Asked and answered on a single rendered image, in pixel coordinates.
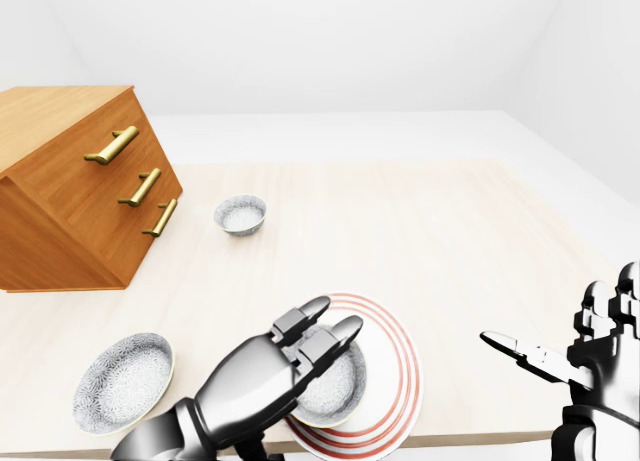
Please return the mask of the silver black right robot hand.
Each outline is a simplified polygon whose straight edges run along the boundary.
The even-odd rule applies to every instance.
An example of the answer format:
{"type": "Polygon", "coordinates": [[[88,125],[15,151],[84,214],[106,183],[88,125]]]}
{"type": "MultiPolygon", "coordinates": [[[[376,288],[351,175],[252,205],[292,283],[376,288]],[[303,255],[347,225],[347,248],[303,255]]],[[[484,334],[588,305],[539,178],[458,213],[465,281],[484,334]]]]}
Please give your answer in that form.
{"type": "Polygon", "coordinates": [[[640,428],[640,261],[622,268],[614,296],[602,281],[586,288],[574,329],[565,354],[493,331],[480,338],[532,374],[568,384],[575,405],[640,428]]]}

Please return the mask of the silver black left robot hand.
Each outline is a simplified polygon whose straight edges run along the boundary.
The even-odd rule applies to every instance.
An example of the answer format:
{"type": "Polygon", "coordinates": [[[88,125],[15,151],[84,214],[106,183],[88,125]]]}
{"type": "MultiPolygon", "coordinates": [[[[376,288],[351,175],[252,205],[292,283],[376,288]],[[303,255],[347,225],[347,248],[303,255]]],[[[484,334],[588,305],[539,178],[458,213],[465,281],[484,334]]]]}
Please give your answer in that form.
{"type": "Polygon", "coordinates": [[[345,353],[363,327],[351,315],[308,339],[303,334],[331,304],[316,297],[274,321],[216,366],[194,398],[206,439],[216,450],[234,447],[243,461],[274,461],[264,432],[288,416],[314,379],[345,353]]]}

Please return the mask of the deep patterned bowl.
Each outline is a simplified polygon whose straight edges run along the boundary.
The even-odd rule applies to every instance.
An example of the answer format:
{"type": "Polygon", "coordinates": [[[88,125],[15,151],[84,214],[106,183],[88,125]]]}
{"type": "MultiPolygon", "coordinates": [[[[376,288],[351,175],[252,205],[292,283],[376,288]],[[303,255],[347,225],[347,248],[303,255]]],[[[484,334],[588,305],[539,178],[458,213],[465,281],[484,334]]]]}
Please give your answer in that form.
{"type": "Polygon", "coordinates": [[[365,357],[353,341],[324,374],[309,383],[291,415],[311,427],[336,427],[357,410],[366,384],[365,357]]]}

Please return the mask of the wide patterned bowl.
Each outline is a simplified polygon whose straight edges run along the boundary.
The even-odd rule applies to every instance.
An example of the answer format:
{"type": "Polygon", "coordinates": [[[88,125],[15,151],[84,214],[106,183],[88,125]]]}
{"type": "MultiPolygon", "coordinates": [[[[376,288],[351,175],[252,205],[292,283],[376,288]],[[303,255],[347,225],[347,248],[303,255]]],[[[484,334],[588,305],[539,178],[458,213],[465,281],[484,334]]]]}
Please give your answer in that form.
{"type": "Polygon", "coordinates": [[[162,399],[174,374],[170,343],[156,333],[137,333],[103,351],[75,390],[72,418],[83,433],[106,436],[140,421],[162,399]]]}

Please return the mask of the white plate with red rings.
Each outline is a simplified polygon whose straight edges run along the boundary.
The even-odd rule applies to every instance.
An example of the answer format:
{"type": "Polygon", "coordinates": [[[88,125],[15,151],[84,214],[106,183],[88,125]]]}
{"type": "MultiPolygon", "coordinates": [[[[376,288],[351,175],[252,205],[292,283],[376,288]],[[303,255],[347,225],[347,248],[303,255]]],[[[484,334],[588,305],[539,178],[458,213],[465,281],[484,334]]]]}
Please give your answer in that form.
{"type": "Polygon", "coordinates": [[[324,461],[380,461],[401,446],[419,417],[424,374],[417,344],[390,303],[347,292],[329,297],[321,323],[333,325],[348,315],[364,321],[356,337],[367,370],[363,400],[335,427],[311,427],[292,415],[285,423],[303,449],[324,461]]]}

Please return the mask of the small patterned bowl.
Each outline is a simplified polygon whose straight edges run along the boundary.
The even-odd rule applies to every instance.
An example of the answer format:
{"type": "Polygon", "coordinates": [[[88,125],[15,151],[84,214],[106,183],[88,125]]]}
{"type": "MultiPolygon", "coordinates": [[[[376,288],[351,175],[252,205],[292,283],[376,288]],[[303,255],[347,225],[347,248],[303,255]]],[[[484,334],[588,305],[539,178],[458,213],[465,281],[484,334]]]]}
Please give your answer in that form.
{"type": "Polygon", "coordinates": [[[237,195],[218,205],[214,213],[216,224],[232,236],[248,236],[264,223],[266,203],[254,195],[237,195]]]}

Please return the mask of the small wooden drawer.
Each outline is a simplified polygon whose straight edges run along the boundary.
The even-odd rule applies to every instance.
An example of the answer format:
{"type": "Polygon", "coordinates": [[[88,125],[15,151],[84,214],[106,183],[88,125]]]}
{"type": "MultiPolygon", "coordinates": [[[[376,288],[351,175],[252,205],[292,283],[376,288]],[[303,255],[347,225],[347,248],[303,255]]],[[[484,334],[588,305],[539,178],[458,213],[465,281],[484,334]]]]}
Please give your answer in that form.
{"type": "Polygon", "coordinates": [[[141,231],[152,228],[162,214],[157,205],[178,199],[182,193],[180,182],[170,172],[167,178],[162,174],[139,206],[117,202],[118,197],[131,194],[139,185],[140,182],[133,182],[121,194],[102,194],[89,204],[76,224],[88,245],[106,261],[123,286],[130,283],[154,240],[141,231]]]}

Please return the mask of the medium wooden drawer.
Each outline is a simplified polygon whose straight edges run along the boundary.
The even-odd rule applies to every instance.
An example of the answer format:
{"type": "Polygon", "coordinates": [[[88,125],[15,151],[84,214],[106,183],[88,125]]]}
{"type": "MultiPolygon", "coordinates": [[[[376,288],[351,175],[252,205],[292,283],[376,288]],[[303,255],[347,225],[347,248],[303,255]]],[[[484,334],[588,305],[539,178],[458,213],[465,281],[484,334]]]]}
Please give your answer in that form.
{"type": "Polygon", "coordinates": [[[166,156],[158,151],[121,154],[108,165],[82,159],[79,170],[51,198],[51,204],[90,247],[113,252],[121,243],[134,243],[141,231],[156,224],[161,205],[176,197],[178,187],[166,156]],[[140,204],[120,203],[144,184],[142,173],[160,175],[140,204]]]}

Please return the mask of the wooden cabinet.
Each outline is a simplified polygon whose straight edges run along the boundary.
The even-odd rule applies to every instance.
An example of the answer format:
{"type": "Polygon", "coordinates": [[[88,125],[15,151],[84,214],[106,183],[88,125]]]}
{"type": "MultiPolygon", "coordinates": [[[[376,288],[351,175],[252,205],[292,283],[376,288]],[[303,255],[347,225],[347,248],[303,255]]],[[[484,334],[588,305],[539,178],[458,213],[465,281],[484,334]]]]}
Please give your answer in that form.
{"type": "Polygon", "coordinates": [[[52,207],[26,186],[0,177],[0,289],[71,291],[127,286],[52,207]]]}

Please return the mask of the large wooden drawer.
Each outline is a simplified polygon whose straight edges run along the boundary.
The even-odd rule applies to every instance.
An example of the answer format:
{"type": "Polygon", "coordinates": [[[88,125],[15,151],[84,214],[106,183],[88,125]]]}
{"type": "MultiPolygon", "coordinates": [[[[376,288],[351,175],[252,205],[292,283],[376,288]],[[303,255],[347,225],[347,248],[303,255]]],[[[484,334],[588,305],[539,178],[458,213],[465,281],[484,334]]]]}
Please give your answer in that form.
{"type": "Polygon", "coordinates": [[[130,86],[13,88],[0,102],[0,177],[60,216],[111,212],[180,192],[130,86]]]}

